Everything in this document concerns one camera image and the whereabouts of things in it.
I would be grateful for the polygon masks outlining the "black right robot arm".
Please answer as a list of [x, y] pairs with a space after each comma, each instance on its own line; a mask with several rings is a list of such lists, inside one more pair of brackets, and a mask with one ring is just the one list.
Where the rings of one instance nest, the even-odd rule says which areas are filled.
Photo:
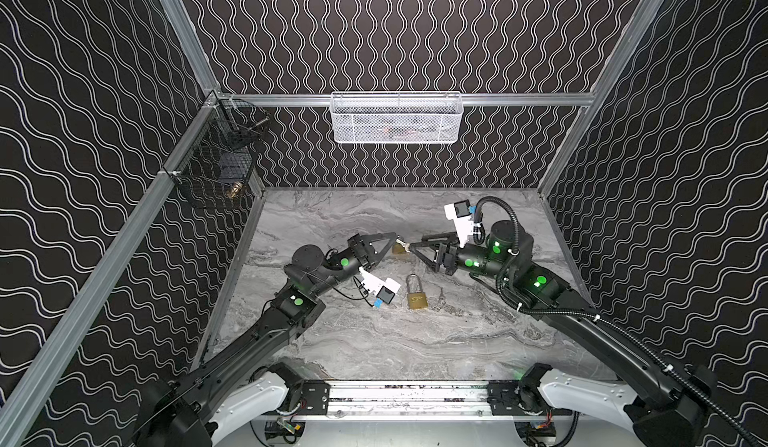
[[567, 281], [536, 263], [533, 237], [511, 220], [497, 221], [485, 239], [461, 243], [455, 233], [404, 244], [431, 270], [466, 271], [518, 313], [546, 323], [576, 341], [614, 374], [595, 381], [544, 363], [518, 383], [521, 409], [567, 409], [609, 422], [645, 446], [694, 446], [709, 413], [705, 402], [716, 378], [704, 367], [687, 371], [594, 310]]

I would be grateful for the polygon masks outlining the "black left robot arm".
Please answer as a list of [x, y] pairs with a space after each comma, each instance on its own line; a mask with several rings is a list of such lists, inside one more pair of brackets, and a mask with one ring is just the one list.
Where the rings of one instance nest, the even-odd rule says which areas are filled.
[[273, 354], [300, 337], [325, 309], [321, 296], [359, 273], [376, 267], [398, 240], [394, 232], [348, 239], [334, 254], [308, 244], [284, 266], [286, 284], [262, 315], [209, 361], [174, 380], [142, 388], [134, 432], [126, 446], [211, 446], [213, 417], [225, 399]]

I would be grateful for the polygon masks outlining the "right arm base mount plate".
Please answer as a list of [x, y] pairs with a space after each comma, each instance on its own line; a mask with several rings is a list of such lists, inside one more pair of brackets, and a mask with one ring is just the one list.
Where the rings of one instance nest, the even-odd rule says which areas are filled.
[[569, 409], [554, 408], [546, 403], [536, 388], [515, 381], [490, 381], [487, 402], [493, 416], [571, 415]]

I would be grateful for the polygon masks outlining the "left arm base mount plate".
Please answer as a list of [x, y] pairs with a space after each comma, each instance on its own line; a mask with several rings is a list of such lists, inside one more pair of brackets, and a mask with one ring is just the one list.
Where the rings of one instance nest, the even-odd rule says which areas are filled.
[[325, 415], [331, 385], [322, 380], [303, 380], [290, 387], [280, 407], [283, 415]]

